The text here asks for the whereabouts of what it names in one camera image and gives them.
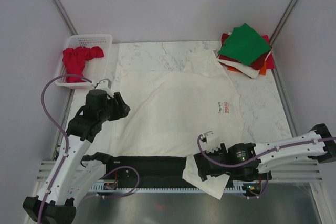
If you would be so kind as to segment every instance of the dark red cloth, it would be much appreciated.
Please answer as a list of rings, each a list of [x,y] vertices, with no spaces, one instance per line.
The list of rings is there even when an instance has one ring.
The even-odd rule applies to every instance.
[[[227,39],[228,37],[229,37],[228,34],[222,34],[222,46],[224,45],[224,42],[226,41],[226,39]],[[268,41],[268,36],[267,36],[267,35],[264,35],[264,36],[262,36],[262,37],[264,38],[264,40],[265,40],[267,43],[269,43],[269,41]],[[252,68],[255,69],[255,70],[260,70],[260,69],[263,67],[264,63],[265,63],[265,59],[266,59],[268,53],[269,53],[269,52],[266,52],[266,53],[262,54],[258,59],[256,59],[254,62],[252,62],[252,64],[249,65],[249,66],[252,67]],[[232,58],[226,57],[226,56],[224,56],[224,55],[219,55],[219,59],[220,59],[220,60],[233,61],[233,62],[239,62],[239,61],[237,61],[237,60],[234,60],[234,59],[232,59]]]
[[[83,76],[85,62],[93,58],[104,57],[104,52],[100,47],[77,47],[67,48],[63,51],[63,63],[67,73],[78,74]],[[67,77],[67,82],[83,82],[79,77]]]

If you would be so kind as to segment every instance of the white plastic basket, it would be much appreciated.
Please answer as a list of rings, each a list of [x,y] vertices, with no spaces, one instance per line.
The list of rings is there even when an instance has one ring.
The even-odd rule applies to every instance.
[[[108,58],[112,46],[112,36],[109,34],[82,34],[73,35],[65,43],[64,49],[72,47],[100,47],[104,52],[104,57],[92,59],[85,63],[83,71],[84,77],[90,79],[93,83],[77,82],[67,83],[66,78],[61,78],[55,81],[58,86],[65,86],[70,89],[77,88],[92,88],[98,81],[104,79],[108,66]],[[60,58],[59,64],[56,69],[55,77],[66,74],[67,70],[63,64],[63,55]]]

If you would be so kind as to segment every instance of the white wall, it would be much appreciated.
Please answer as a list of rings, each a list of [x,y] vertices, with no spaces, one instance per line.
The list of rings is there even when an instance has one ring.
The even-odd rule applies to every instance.
[[[271,35],[290,0],[61,0],[78,33],[114,42],[219,40],[247,22]]]
[[[336,0],[299,0],[274,45],[299,133],[325,123],[336,136]],[[336,209],[336,163],[320,165]]]
[[[51,0],[0,0],[0,216],[22,223],[42,159],[48,159],[56,128],[40,105],[70,36]],[[60,119],[68,91],[52,85],[46,103]]]

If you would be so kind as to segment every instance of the white marble tabletop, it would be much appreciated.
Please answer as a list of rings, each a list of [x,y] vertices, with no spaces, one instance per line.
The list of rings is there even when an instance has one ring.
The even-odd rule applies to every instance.
[[[220,41],[112,44],[106,78],[114,79],[113,91],[116,92],[122,70],[181,71],[186,63],[187,53],[219,48]],[[116,57],[117,69],[112,63]],[[272,72],[267,70],[266,76],[258,76],[256,79],[250,79],[242,73],[227,72],[240,94],[240,110],[245,120],[243,142],[272,142],[290,138],[289,126]],[[68,120],[84,105],[87,92],[88,90],[75,90]],[[111,123],[103,124],[102,131],[96,136],[87,153],[109,150],[111,130]]]

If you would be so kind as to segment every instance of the stack of folded cloth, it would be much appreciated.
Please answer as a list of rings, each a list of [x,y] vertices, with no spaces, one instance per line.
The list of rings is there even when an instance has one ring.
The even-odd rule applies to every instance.
[[[228,70],[242,72],[251,78],[265,75],[267,69],[274,68],[268,36],[259,35],[246,23],[222,35],[218,54],[219,63],[228,66]]]

